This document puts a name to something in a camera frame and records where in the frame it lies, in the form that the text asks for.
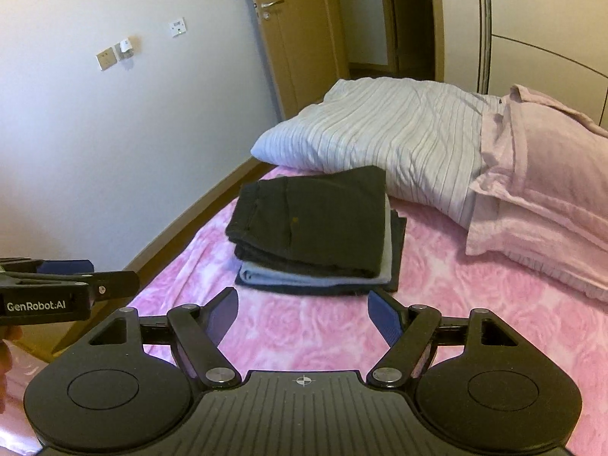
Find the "person's left hand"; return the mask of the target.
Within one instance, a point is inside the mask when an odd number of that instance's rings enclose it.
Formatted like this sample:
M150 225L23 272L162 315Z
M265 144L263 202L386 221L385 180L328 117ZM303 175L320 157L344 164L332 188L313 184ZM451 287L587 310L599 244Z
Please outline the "person's left hand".
M13 367L13 358L6 343L0 341L0 413L5 410L7 379L6 375Z

